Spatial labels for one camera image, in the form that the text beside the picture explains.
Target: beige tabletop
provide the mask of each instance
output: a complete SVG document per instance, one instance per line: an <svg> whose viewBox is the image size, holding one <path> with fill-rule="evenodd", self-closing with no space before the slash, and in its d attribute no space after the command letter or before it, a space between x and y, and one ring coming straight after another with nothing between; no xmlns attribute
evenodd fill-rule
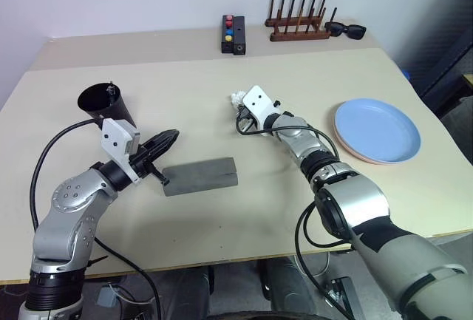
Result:
<svg viewBox="0 0 473 320"><path fill-rule="evenodd" d="M271 137L235 132L229 95L260 85L282 108L333 134L337 106L375 98L397 106L417 125L419 154L395 166L365 163L336 143L341 160L372 178L386 194L393 221L423 236L473 229L473 168L401 71L372 38L270 43L265 28L248 28L248 54L219 51L218 29L101 35L47 43L0 112L2 165L0 279L28 278L33 228L28 192L44 145L58 131L88 116L76 106L86 87L112 80L123 94L143 140L179 129L159 168L233 157L239 185L165 197L152 176L130 186L101 218L97 235L145 269L294 253L297 217L313 200L287 152ZM94 126L62 138L38 181L41 220L54 188L96 161L108 160ZM319 216L310 233L334 240ZM304 252L314 252L306 242ZM104 255L94 247L93 257ZM89 275L129 268L109 257Z"/></svg>

